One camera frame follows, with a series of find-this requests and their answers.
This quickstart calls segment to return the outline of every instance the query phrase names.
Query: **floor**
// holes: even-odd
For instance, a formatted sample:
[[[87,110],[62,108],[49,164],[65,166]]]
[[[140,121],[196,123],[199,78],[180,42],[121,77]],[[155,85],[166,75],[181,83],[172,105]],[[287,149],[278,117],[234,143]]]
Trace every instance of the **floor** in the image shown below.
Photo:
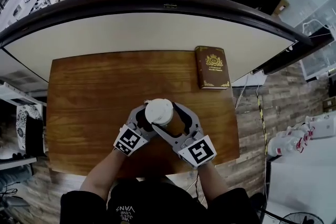
[[[218,172],[229,187],[243,187],[249,196],[262,192],[265,181],[264,135],[261,127],[256,89],[246,89],[236,110],[240,158],[217,165]],[[303,122],[306,115],[322,113],[322,100],[328,97],[327,80],[306,83],[298,63],[268,76],[264,86],[258,89],[268,138],[283,131],[288,125]],[[236,102],[240,89],[234,89]],[[3,144],[15,140],[15,129],[9,127],[3,134]],[[78,189],[83,176],[53,172],[48,167],[48,158],[39,158],[33,164],[34,176],[27,182],[17,184],[18,195],[29,208],[11,208],[10,212],[22,223],[59,223],[60,198],[62,194]],[[195,171],[168,176],[176,185],[196,196]],[[199,199],[206,205],[201,185]]]

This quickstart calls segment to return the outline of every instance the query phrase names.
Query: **brown book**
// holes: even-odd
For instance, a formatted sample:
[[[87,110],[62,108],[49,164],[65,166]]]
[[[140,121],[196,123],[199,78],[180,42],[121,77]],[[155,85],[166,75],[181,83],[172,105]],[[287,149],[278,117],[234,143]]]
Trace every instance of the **brown book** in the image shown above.
[[[201,89],[227,89],[230,87],[224,50],[198,46],[195,52],[199,87]]]

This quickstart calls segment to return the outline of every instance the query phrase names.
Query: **wooden table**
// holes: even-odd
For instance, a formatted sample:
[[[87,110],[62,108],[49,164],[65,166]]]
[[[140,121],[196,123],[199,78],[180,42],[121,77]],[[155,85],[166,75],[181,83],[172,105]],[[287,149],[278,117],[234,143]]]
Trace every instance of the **wooden table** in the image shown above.
[[[111,152],[131,110],[155,98],[181,103],[198,115],[217,150],[215,164],[239,157],[232,89],[200,90],[194,52],[113,52],[53,61],[47,106],[51,168],[87,175]],[[170,128],[176,134],[183,131],[175,123]],[[156,136],[127,158],[119,176],[156,176],[190,169]]]

